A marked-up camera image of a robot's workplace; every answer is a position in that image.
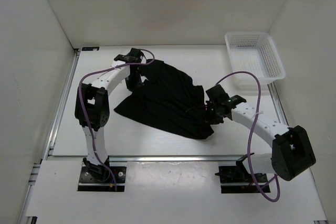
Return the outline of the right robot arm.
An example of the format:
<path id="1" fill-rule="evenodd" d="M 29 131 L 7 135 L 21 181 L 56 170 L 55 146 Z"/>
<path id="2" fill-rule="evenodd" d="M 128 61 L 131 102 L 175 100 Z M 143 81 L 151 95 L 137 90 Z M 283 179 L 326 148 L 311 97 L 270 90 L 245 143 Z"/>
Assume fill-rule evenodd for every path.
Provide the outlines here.
<path id="1" fill-rule="evenodd" d="M 270 146 L 270 153 L 251 153 L 250 158 L 245 155 L 236 161 L 236 177 L 242 182 L 249 181 L 255 174 L 275 174 L 291 181 L 316 163 L 308 133 L 303 127 L 289 127 L 258 114 L 238 95 L 222 101 L 211 99 L 207 101 L 206 111 L 217 124 L 228 118 L 253 130 Z"/>

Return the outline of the black shorts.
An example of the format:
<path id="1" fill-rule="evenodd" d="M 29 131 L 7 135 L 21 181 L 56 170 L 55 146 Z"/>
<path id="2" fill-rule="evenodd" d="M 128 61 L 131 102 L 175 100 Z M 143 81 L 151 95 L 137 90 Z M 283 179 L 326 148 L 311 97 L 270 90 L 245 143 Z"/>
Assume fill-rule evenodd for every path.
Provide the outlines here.
<path id="1" fill-rule="evenodd" d="M 214 131 L 206 122 L 204 88 L 193 79 L 155 60 L 140 66 L 143 86 L 136 88 L 114 111 L 128 119 L 183 137 L 204 140 Z"/>

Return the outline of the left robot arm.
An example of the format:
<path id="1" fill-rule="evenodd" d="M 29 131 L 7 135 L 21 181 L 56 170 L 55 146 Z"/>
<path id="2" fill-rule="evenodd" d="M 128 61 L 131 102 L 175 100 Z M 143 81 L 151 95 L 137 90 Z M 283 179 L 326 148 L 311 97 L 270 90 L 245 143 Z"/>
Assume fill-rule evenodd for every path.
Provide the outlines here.
<path id="1" fill-rule="evenodd" d="M 137 88 L 141 65 L 145 65 L 142 56 L 118 55 L 109 68 L 88 73 L 79 81 L 75 118 L 86 138 L 87 157 L 83 163 L 98 182 L 117 183 L 104 139 L 104 127 L 110 117 L 109 95 L 123 80 L 129 89 Z"/>

